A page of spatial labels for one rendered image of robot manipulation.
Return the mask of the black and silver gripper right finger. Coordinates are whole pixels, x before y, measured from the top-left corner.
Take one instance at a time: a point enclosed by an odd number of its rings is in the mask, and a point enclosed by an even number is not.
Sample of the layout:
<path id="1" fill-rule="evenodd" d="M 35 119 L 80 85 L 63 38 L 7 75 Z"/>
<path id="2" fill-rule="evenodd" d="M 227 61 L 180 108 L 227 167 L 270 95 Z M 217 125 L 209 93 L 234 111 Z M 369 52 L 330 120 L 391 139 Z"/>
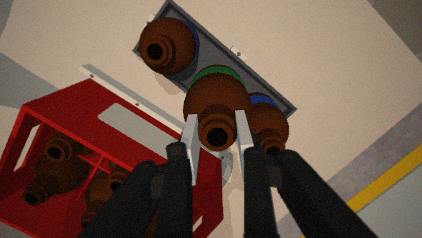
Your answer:
<path id="1" fill-rule="evenodd" d="M 299 153 L 266 154 L 249 130 L 245 111 L 236 110 L 235 117 L 244 182 L 243 238 L 280 238 L 271 187 L 305 238 L 379 238 Z"/>

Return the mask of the grey rectangular tray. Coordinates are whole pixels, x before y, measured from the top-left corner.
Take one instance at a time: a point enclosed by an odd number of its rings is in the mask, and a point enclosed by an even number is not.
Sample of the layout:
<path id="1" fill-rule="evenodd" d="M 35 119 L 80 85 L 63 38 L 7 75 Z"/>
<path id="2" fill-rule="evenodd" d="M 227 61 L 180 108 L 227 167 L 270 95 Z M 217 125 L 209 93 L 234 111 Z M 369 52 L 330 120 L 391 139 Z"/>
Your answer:
<path id="1" fill-rule="evenodd" d="M 174 7 L 175 8 L 174 8 Z M 297 108 L 275 90 L 261 76 L 252 70 L 238 56 L 229 50 L 216 37 L 187 14 L 173 0 L 164 5 L 156 14 L 159 17 L 172 17 L 188 22 L 196 30 L 199 37 L 199 51 L 192 63 L 182 72 L 175 75 L 163 75 L 186 94 L 199 71 L 210 65 L 225 65 L 235 70 L 241 77 L 248 94 L 260 92 L 268 95 L 288 119 Z M 153 20 L 154 20 L 153 19 Z"/>

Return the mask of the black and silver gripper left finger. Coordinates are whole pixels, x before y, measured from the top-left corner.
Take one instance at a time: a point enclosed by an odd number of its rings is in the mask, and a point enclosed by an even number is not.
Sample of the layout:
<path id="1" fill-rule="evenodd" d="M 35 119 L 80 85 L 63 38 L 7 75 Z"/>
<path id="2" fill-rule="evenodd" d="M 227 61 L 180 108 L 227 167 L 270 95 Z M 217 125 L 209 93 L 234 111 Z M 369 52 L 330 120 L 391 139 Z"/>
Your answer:
<path id="1" fill-rule="evenodd" d="M 77 238 L 143 238 L 157 209 L 153 238 L 193 238 L 197 128 L 197 114 L 188 115 L 182 138 L 166 146 L 167 162 L 137 164 Z"/>

